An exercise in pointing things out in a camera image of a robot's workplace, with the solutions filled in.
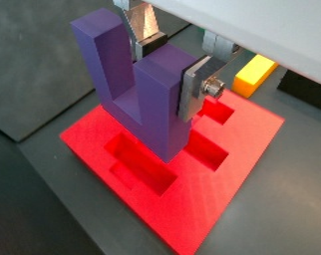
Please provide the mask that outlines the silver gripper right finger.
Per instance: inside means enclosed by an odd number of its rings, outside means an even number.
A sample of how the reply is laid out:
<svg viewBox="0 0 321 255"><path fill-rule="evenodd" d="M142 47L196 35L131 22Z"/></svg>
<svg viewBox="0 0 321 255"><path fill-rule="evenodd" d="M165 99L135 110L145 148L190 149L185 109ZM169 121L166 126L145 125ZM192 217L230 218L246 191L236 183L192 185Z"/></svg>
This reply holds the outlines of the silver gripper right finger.
<svg viewBox="0 0 321 255"><path fill-rule="evenodd" d="M205 98L222 96L226 82L220 74L244 51L233 41L210 31L205 31L202 50L206 55L182 71L178 116L186 123L202 110Z"/></svg>

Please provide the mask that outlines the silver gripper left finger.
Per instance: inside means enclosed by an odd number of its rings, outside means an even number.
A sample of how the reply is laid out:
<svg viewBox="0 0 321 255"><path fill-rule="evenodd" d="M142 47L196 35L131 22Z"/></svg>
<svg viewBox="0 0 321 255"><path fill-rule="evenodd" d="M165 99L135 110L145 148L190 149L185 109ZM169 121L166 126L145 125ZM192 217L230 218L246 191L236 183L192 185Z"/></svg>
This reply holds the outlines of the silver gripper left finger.
<svg viewBox="0 0 321 255"><path fill-rule="evenodd" d="M167 43L167 34L161 31L154 5L143 0L114 0L125 21L134 60L139 61Z"/></svg>

